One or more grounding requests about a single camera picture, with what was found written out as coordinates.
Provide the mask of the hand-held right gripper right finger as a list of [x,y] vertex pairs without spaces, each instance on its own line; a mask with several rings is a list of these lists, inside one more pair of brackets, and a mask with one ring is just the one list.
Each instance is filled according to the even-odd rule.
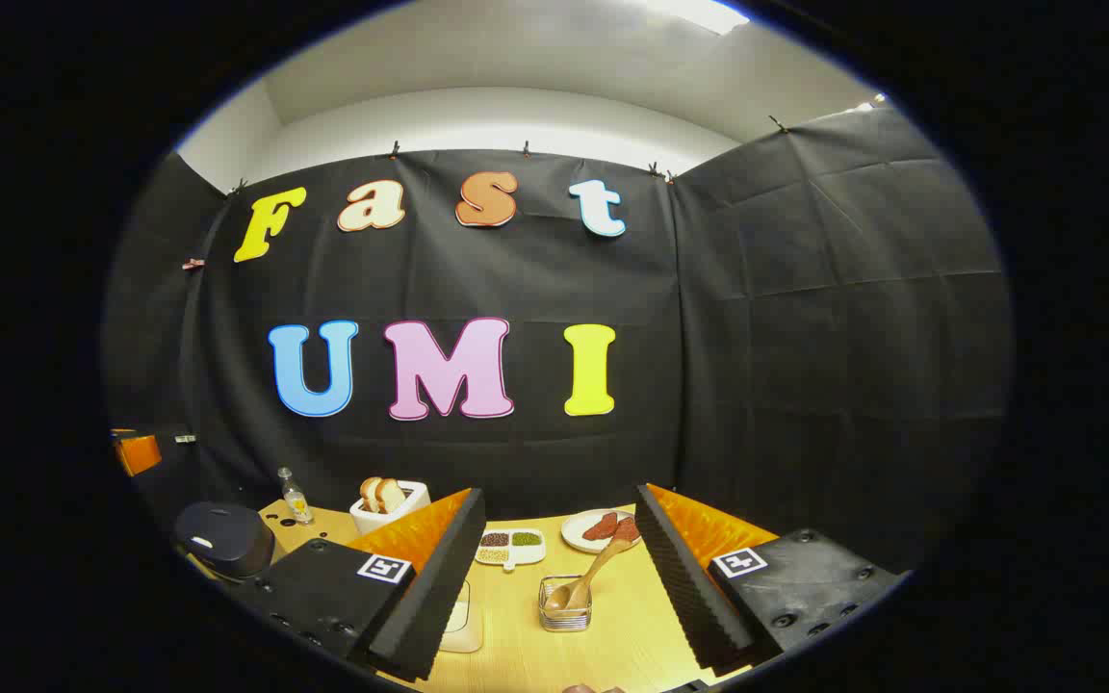
[[776,536],[657,485],[635,523],[696,663],[761,665],[853,623],[907,577],[818,529]]

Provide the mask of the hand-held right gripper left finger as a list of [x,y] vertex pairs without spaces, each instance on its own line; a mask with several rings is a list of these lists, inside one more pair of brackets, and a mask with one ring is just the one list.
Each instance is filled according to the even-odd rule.
[[228,597],[342,667],[426,679],[485,523],[484,492],[466,488],[347,546],[313,538]]

